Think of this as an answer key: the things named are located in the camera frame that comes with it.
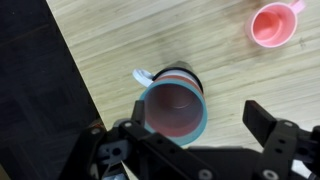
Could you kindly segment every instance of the cup rim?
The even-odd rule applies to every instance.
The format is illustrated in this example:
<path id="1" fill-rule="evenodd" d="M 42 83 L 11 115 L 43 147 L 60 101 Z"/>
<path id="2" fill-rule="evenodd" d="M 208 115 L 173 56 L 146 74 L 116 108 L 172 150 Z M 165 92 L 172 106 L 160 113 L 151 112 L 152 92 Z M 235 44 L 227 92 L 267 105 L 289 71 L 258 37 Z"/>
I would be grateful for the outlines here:
<path id="1" fill-rule="evenodd" d="M 203 87 L 202 87 L 202 83 L 200 81 L 200 79 L 198 78 L 198 76 L 196 76 L 192 71 L 185 69 L 185 68 L 181 68 L 181 67 L 168 67 L 165 68 L 163 70 L 161 70 L 160 72 L 158 72 L 156 75 L 154 75 L 154 77 L 152 78 L 153 81 L 155 81 L 157 78 L 159 78 L 159 76 L 167 71 L 171 71 L 171 70 L 180 70 L 180 71 L 184 71 L 186 73 L 189 73 L 198 83 L 199 88 L 201 89 L 202 93 L 203 93 Z"/>
<path id="2" fill-rule="evenodd" d="M 253 33 L 253 25 L 254 25 L 254 23 L 255 23 L 255 20 L 257 19 L 257 16 L 258 16 L 262 11 L 264 11 L 266 8 L 268 8 L 268 7 L 270 7 L 270 6 L 274 6 L 274 5 L 280 5 L 280 6 L 284 6 L 284 7 L 288 8 L 288 9 L 292 12 L 292 14 L 293 14 L 293 16 L 294 16 L 294 20 L 295 20 L 294 22 L 295 22 L 295 24 L 294 24 L 294 27 L 293 27 L 293 31 L 291 32 L 291 34 L 288 36 L 288 38 L 287 38 L 286 40 L 284 40 L 283 42 L 278 43 L 278 44 L 276 44 L 276 45 L 268 46 L 268 45 L 265 45 L 265 44 L 263 44 L 263 43 L 260 43 L 260 42 L 257 40 L 257 38 L 255 37 L 255 34 Z M 250 22 L 250 33 L 251 33 L 251 36 L 252 36 L 254 42 L 256 42 L 257 44 L 259 44 L 260 46 L 266 47 L 266 48 L 274 48 L 274 47 L 279 47 L 279 46 L 285 44 L 286 42 L 288 42 L 288 41 L 292 38 L 293 34 L 295 33 L 295 31 L 296 31 L 296 29 L 297 29 L 297 25 L 298 25 L 298 17 L 297 17 L 297 14 L 294 13 L 294 11 L 292 10 L 292 8 L 291 8 L 288 4 L 283 3 L 283 2 L 273 2 L 273 3 L 269 3 L 269 4 L 265 5 L 265 6 L 263 6 L 263 7 L 260 8 L 257 12 L 254 13 L 254 16 L 252 17 L 251 22 Z"/>
<path id="3" fill-rule="evenodd" d="M 207 119 L 208 119 L 208 112 L 207 112 L 207 107 L 206 107 L 206 103 L 204 100 L 204 97 L 201 93 L 201 91 L 199 91 L 199 89 L 195 88 L 193 85 L 188 84 L 187 82 L 184 82 L 183 80 L 177 80 L 177 79 L 163 79 L 157 82 L 152 83 L 140 96 L 140 100 L 143 100 L 146 95 L 147 95 L 147 90 L 152 89 L 156 86 L 160 86 L 163 84 L 176 84 L 176 85 L 180 85 L 180 86 L 184 86 L 188 89 L 190 89 L 200 100 L 201 104 L 202 104 L 202 109 L 203 109 L 203 113 L 202 113 L 202 118 L 199 122 L 198 127 L 196 127 L 192 132 L 188 133 L 187 135 L 184 136 L 179 136 L 179 137 L 173 137 L 173 136 L 167 136 L 169 139 L 173 140 L 176 144 L 182 146 L 182 145 L 186 145 L 189 144 L 191 142 L 193 142 L 194 140 L 196 140 L 205 130 L 206 124 L 207 124 Z M 145 128 L 150 131 L 150 132 L 155 132 L 155 129 L 153 129 L 149 123 L 147 122 L 147 120 L 145 120 Z"/>

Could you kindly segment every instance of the pink mug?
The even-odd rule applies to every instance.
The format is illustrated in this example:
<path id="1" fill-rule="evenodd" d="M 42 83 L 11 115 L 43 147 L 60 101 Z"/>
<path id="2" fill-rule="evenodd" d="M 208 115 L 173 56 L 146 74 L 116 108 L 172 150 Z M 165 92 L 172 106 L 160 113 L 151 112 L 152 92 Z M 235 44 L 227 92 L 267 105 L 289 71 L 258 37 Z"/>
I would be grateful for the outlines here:
<path id="1" fill-rule="evenodd" d="M 293 36 L 298 23 L 297 14 L 305 6 L 303 0 L 289 4 L 267 4 L 249 18 L 245 31 L 252 41 L 262 47 L 281 46 Z"/>

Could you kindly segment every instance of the screw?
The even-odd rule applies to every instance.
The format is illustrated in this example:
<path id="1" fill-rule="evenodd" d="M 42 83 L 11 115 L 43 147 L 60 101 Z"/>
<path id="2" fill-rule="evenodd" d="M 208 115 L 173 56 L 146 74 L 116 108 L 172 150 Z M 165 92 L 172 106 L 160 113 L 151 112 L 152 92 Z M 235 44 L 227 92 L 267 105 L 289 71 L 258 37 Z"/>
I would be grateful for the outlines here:
<path id="1" fill-rule="evenodd" d="M 99 128 L 94 128 L 94 129 L 92 129 L 92 131 L 91 131 L 91 133 L 92 134 L 98 134 L 98 133 L 100 133 L 100 129 Z"/>
<path id="2" fill-rule="evenodd" d="M 200 180 L 211 180 L 212 173 L 208 169 L 201 169 L 199 171 L 199 179 Z"/>
<path id="3" fill-rule="evenodd" d="M 262 172 L 264 178 L 267 180 L 279 180 L 279 176 L 276 172 L 266 169 Z"/>
<path id="4" fill-rule="evenodd" d="M 293 126 L 293 124 L 291 122 L 285 122 L 284 124 L 287 125 L 287 126 L 290 126 L 290 127 Z"/>
<path id="5" fill-rule="evenodd" d="M 124 124 L 124 126 L 125 126 L 125 127 L 131 127 L 131 126 L 132 126 L 132 123 L 131 123 L 131 122 L 126 122 L 126 123 Z"/>

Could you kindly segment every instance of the mug handle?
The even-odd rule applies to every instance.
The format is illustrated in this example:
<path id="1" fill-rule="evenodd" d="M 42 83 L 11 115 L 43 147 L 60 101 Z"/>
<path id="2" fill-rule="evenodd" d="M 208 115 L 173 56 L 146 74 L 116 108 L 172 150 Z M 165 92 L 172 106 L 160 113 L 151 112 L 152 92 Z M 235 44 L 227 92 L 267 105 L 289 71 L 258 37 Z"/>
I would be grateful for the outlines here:
<path id="1" fill-rule="evenodd" d="M 132 75 L 140 84 L 145 87 L 148 87 L 151 83 L 153 83 L 152 78 L 154 75 L 144 69 L 135 69 L 133 70 Z"/>
<path id="2" fill-rule="evenodd" d="M 295 14 L 298 14 L 306 7 L 306 3 L 304 0 L 294 0 L 289 6 Z"/>

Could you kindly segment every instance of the wood grain surface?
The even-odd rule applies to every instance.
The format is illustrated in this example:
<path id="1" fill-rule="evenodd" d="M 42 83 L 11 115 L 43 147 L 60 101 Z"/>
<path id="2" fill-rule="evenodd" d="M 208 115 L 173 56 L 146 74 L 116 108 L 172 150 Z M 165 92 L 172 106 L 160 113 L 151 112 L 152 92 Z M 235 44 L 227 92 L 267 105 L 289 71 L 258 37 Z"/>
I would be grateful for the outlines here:
<path id="1" fill-rule="evenodd" d="M 191 145 L 258 151 L 242 123 L 245 100 L 306 130 L 320 124 L 320 2 L 306 2 L 288 43 L 265 49 L 249 41 L 244 23 L 270 2 L 48 0 L 106 127 L 129 117 L 144 91 L 133 69 L 157 73 L 182 60 L 202 81 L 209 113 L 204 133 Z"/>

